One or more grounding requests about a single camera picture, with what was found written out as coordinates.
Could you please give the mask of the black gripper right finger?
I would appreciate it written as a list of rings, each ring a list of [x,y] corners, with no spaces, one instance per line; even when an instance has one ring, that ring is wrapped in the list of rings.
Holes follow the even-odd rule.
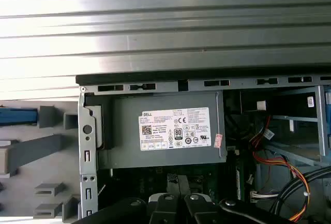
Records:
[[[191,192],[185,175],[178,176],[178,186],[192,223],[292,223],[240,200],[215,204],[208,195]]]

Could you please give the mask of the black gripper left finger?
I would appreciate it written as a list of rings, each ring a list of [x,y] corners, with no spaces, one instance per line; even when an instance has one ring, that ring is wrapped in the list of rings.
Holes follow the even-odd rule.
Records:
[[[153,194],[148,202],[139,198],[120,200],[77,223],[178,223],[179,200],[178,175],[168,174],[166,193]]]

